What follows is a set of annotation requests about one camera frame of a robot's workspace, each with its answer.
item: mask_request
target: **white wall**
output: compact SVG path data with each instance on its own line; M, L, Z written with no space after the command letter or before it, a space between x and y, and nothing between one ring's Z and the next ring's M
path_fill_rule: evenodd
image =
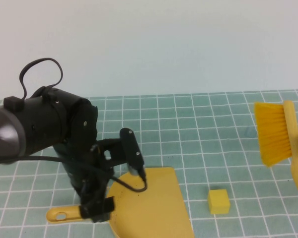
M42 57L84 96L298 88L298 0L0 0L0 98Z

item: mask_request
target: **brush bristles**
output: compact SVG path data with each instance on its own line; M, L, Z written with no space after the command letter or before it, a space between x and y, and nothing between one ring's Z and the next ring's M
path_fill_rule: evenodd
M272 166L292 155L283 105L255 103L263 163Z

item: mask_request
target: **brush handle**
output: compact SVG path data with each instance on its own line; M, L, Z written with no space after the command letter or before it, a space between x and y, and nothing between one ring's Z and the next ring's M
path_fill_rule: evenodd
M295 106L292 101L284 101L284 112L292 150L292 175L298 189L298 123Z

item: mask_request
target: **cutting mat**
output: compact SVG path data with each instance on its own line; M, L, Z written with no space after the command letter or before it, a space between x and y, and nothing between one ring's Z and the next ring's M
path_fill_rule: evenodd
M290 160L262 165L254 102L292 100L298 90L91 97L98 139L135 131L147 167L176 169L195 237L298 238L298 192ZM54 156L52 148L39 155ZM115 168L119 176L125 166ZM209 189L227 189L231 210L210 215ZM113 238L108 223L48 225L50 207L78 204L62 165L0 165L0 238Z

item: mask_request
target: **wooden handle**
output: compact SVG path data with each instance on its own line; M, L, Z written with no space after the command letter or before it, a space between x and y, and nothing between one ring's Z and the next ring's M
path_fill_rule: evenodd
M46 213L46 220L53 224L83 221L78 206L51 208Z
M284 101L284 112L292 150L292 175L298 189L298 123L294 103Z

